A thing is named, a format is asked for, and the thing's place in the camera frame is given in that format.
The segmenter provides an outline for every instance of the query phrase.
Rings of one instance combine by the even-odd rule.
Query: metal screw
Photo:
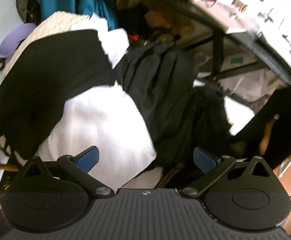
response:
[[[108,195],[111,193],[111,189],[109,189],[108,187],[98,187],[96,189],[96,193],[99,195]]]
[[[191,195],[195,195],[195,194],[197,194],[197,193],[198,193],[198,190],[197,190],[196,188],[194,188],[194,187],[185,187],[185,188],[182,190],[182,192],[183,192],[184,194],[186,194],[186,195],[191,196]]]

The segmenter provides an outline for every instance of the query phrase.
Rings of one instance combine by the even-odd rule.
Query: black fabric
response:
[[[151,43],[126,54],[116,66],[117,81],[145,120],[156,166],[169,171],[193,160],[195,147],[224,155],[229,124],[223,95],[210,87],[193,88],[194,59],[164,43]]]
[[[244,157],[259,155],[259,144],[264,136],[266,123],[276,114],[280,117],[274,123],[264,159],[274,169],[291,154],[291,88],[276,90],[265,106],[233,138],[246,141]]]
[[[194,60],[183,51],[151,43],[126,54],[117,81],[145,120],[156,160],[149,167],[176,164],[190,153]]]
[[[114,81],[95,30],[34,41],[0,85],[0,136],[28,159],[61,119],[67,99]]]

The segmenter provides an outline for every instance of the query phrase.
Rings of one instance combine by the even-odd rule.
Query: blue gripper pad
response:
[[[210,170],[220,164],[220,158],[212,154],[207,154],[203,150],[196,147],[193,152],[193,160],[195,165],[204,173],[208,173]]]
[[[99,149],[91,146],[74,157],[75,165],[88,173],[99,162]]]

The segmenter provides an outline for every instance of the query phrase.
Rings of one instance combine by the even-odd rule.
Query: purple plastic object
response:
[[[5,58],[7,64],[17,50],[19,42],[26,39],[36,28],[34,23],[25,23],[10,32],[0,44],[0,57]]]

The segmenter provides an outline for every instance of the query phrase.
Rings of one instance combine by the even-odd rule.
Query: beige fabric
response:
[[[70,31],[70,28],[73,24],[86,21],[89,18],[90,18],[89,15],[77,15],[67,12],[55,12],[48,19],[44,20],[38,27],[36,27],[35,30],[20,45],[20,47],[16,50],[11,60],[8,62],[8,64],[2,71],[2,76],[6,77],[6,75],[9,73],[14,63],[16,63],[21,53],[30,43],[50,35],[68,32]]]

